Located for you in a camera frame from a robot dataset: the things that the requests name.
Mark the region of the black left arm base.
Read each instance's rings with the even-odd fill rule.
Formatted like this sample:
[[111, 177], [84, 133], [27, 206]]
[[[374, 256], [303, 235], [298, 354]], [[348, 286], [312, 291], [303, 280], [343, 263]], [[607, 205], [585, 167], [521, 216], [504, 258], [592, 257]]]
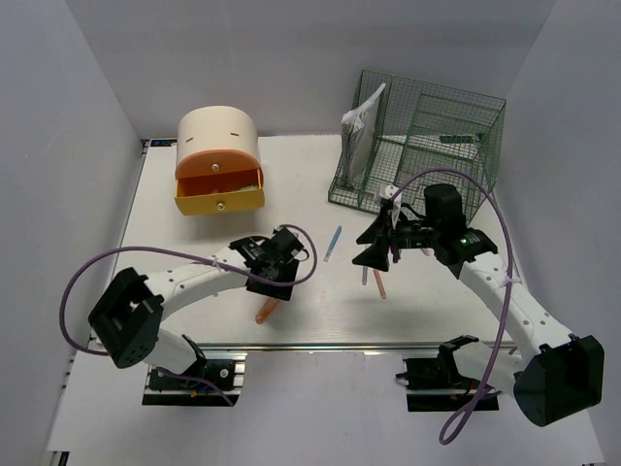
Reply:
[[147, 372], [142, 404], [159, 407], [230, 407], [241, 395], [245, 361], [208, 359], [196, 375], [171, 376], [155, 367]]

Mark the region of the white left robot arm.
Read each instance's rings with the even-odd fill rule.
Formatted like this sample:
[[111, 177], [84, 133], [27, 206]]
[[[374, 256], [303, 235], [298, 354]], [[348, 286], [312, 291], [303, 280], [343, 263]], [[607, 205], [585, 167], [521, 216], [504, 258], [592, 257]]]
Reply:
[[207, 359], [189, 337], [161, 328], [173, 313], [218, 293], [246, 291], [289, 300], [304, 250], [297, 235], [281, 227], [267, 239], [232, 242], [212, 260], [190, 262], [165, 272], [141, 275], [129, 267], [118, 272], [88, 316], [88, 322], [118, 369], [140, 362], [162, 368], [182, 386], [207, 375]]

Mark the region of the orange transparent correction tape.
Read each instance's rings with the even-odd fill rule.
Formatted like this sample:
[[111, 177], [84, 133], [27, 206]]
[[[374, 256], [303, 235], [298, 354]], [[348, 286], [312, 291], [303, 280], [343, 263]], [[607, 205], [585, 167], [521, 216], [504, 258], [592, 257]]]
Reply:
[[268, 317], [279, 306], [280, 301], [276, 298], [269, 298], [255, 315], [255, 322], [259, 325], [263, 324]]

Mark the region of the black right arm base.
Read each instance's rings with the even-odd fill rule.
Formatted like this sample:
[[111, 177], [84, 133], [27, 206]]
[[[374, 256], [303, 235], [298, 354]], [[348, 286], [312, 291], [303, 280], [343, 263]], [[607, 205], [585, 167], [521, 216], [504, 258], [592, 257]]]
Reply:
[[475, 395], [478, 382], [458, 379], [451, 382], [435, 358], [409, 358], [395, 376], [406, 390], [409, 413], [454, 413]]

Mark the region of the grey white manual booklet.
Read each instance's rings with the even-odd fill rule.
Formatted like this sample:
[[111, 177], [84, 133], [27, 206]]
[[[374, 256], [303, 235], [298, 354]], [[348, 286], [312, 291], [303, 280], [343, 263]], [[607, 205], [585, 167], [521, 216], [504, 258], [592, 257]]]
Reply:
[[371, 155], [376, 129], [379, 101], [386, 83], [357, 108], [345, 113], [341, 120], [342, 185], [354, 188], [361, 182]]

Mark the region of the cream round drawer box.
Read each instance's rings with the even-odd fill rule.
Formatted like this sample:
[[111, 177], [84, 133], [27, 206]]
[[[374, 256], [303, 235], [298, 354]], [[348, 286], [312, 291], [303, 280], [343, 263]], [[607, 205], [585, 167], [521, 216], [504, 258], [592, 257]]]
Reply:
[[[175, 202], [184, 216], [261, 209], [264, 174], [252, 118], [229, 106], [187, 113], [178, 126]], [[260, 190], [238, 191], [259, 184]]]

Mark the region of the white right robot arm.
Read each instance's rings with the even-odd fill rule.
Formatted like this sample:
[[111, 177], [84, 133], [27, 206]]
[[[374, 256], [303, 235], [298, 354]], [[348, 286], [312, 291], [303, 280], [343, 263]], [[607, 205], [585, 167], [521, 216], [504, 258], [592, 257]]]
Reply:
[[579, 337], [556, 320], [524, 287], [511, 279], [497, 246], [467, 224], [462, 198], [452, 184], [425, 188], [425, 213], [410, 219], [394, 185], [379, 188], [379, 213], [357, 244], [353, 264], [386, 272], [403, 250], [431, 250], [437, 261], [469, 288], [503, 325], [515, 354], [494, 351], [477, 337], [460, 336], [440, 345], [437, 361], [407, 370], [411, 388], [431, 383], [458, 387], [466, 381], [510, 395], [533, 424], [543, 427], [602, 400], [605, 352], [593, 336]]

